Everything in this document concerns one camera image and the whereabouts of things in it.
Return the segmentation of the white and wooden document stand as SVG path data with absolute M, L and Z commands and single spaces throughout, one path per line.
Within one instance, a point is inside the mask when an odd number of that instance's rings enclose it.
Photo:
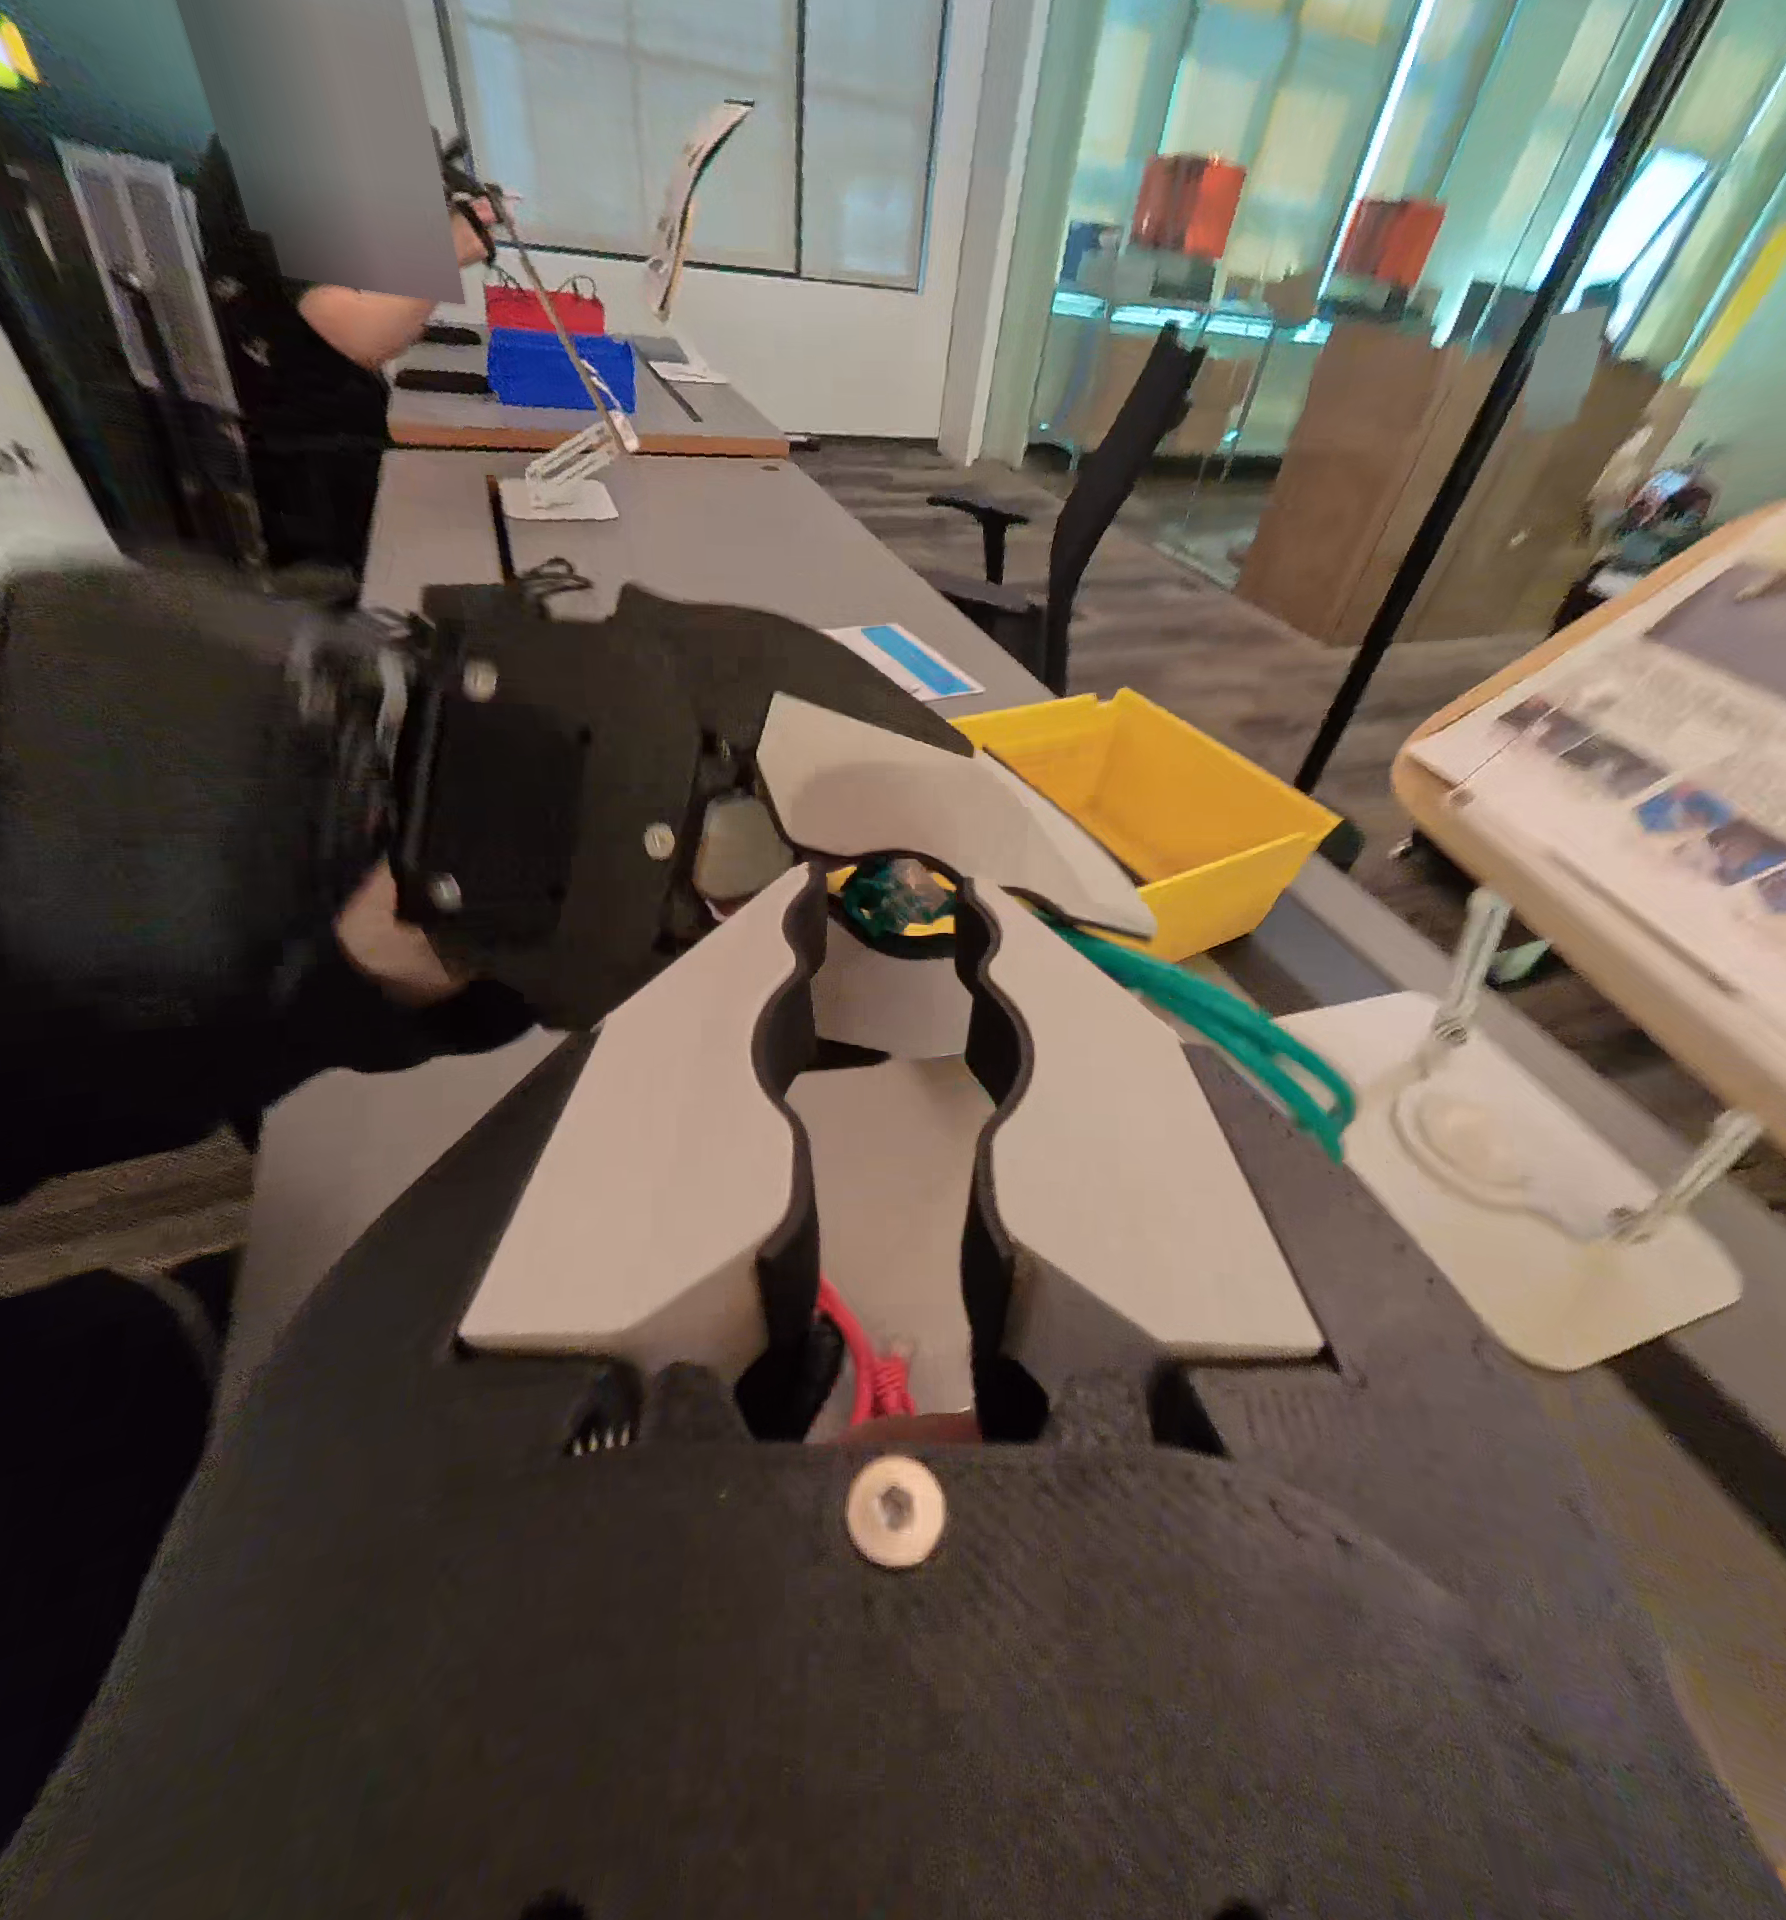
M 1702 564 L 1731 555 L 1784 505 L 1659 567 L 1590 616 L 1584 635 L 1548 642 L 1405 744 L 1393 769 L 1402 803 L 1478 881 L 1450 978 L 1436 996 L 1364 998 L 1282 1023 L 1351 1090 L 1343 1162 L 1456 1286 L 1485 1331 L 1548 1372 L 1599 1365 L 1738 1300 L 1741 1267 L 1694 1220 L 1694 1205 L 1759 1135 L 1772 1134 L 1786 1150 L 1786 1062 L 1709 991 L 1679 987 L 1621 953 L 1537 867 L 1492 845 L 1456 809 L 1453 791 L 1407 754 Z M 1723 1101 L 1720 1117 L 1670 1176 L 1651 1182 L 1502 1043 L 1484 1038 L 1481 989 L 1511 916 Z

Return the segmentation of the black office chair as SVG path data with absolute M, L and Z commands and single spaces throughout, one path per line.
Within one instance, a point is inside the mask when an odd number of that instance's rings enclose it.
M 1006 582 L 1009 533 L 1026 525 L 1024 512 L 965 489 L 925 499 L 932 508 L 967 517 L 982 541 L 982 578 L 935 570 L 925 575 L 928 584 L 1054 698 L 1070 691 L 1073 609 L 1086 565 L 1153 455 L 1187 418 L 1204 362 L 1206 350 L 1186 345 L 1178 323 L 1162 326 L 1099 445 L 1075 469 L 1073 491 L 1050 535 L 1043 589 Z

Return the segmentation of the wooden top table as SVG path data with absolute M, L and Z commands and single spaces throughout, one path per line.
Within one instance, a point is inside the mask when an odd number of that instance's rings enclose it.
M 395 364 L 398 375 L 430 373 L 466 390 L 410 390 L 394 385 L 389 438 L 407 448 L 545 453 L 565 442 L 593 413 L 508 405 L 486 386 L 481 323 L 436 323 Z M 790 438 L 729 385 L 671 386 L 635 354 L 637 408 L 631 423 L 643 453 L 660 457 L 787 458 Z

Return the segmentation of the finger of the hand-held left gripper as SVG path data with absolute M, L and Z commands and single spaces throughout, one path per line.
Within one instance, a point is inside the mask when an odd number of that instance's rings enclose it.
M 824 1043 L 885 1057 L 965 1056 L 971 998 L 950 949 L 925 958 L 896 956 L 848 927 L 831 927 L 811 998 Z
M 1122 863 L 998 757 L 949 754 L 780 693 L 757 776 L 782 840 L 833 863 L 904 854 L 985 879 L 1067 921 L 1149 938 L 1157 916 Z

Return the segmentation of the metal shelf with boxes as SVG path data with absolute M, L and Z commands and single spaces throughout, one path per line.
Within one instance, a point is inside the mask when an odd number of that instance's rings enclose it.
M 1067 225 L 1051 314 L 1263 340 L 1338 319 L 1404 323 L 1417 307 L 1443 199 L 1362 194 L 1308 237 L 1288 213 L 1269 223 L 1255 184 L 1226 156 L 1146 156 L 1125 219 Z

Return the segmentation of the white paper sheet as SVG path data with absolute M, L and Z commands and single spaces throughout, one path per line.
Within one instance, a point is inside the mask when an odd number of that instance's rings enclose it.
M 975 677 L 898 622 L 829 627 L 826 633 L 919 704 L 938 706 L 985 693 Z

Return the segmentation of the black floor lamp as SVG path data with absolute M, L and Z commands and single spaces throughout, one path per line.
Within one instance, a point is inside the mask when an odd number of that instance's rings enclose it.
M 1386 592 L 1364 627 L 1346 675 L 1292 773 L 1290 784 L 1299 793 L 1312 796 L 1332 757 L 1338 754 L 1343 732 L 1356 718 L 1368 686 L 1393 647 L 1407 612 L 1524 393 L 1536 354 L 1544 345 L 1552 321 L 1626 195 L 1667 109 L 1672 106 L 1690 68 L 1713 35 L 1720 10 L 1720 2 L 1679 2 L 1657 35 L 1648 61 L 1626 99 L 1626 112 L 1615 122 L 1608 153 L 1590 174 L 1545 276 L 1536 283 L 1527 314 L 1505 347 L 1499 373 L 1481 398 L 1481 405 L 1456 446 L 1446 475 L 1430 497 L 1407 549 L 1396 564 Z

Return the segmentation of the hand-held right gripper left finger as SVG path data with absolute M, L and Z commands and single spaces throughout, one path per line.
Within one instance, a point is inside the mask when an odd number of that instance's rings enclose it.
M 821 1243 L 806 1128 L 826 877 L 800 864 L 593 1029 L 456 1335 L 730 1387 L 751 1432 L 803 1441 L 824 1404 Z

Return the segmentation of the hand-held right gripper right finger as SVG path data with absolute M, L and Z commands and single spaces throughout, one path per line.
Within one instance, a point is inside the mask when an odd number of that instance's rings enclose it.
M 1328 1335 L 1187 1046 L 987 879 L 961 886 L 965 1067 L 991 1102 L 961 1295 L 982 1436 L 1026 1442 L 1107 1374 L 1208 1442 L 1187 1377 L 1321 1360 Z

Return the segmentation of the person's left hand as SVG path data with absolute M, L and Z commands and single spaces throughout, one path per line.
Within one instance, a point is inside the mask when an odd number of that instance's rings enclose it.
M 425 932 L 400 916 L 392 864 L 377 863 L 332 921 L 352 969 L 400 1006 L 425 1008 L 459 996 L 469 979 L 448 969 Z

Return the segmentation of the printed instruction sheet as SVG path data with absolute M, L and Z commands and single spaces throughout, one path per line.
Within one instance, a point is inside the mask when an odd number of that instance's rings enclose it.
M 1407 755 L 1621 953 L 1786 1062 L 1786 505 Z

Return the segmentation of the blue plastic bin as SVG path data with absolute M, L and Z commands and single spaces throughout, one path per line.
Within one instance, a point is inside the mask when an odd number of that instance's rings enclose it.
M 573 333 L 570 342 L 594 389 L 606 393 L 611 408 L 631 415 L 637 409 L 631 342 L 611 333 Z M 492 328 L 486 379 L 505 405 L 581 413 L 593 409 L 593 394 L 575 371 L 563 342 L 550 330 Z

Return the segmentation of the yellow plastic bin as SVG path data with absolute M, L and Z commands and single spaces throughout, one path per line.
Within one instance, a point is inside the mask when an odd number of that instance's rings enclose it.
M 1143 693 L 965 713 L 956 728 L 1082 827 L 1141 882 L 1192 960 L 1253 934 L 1341 816 Z

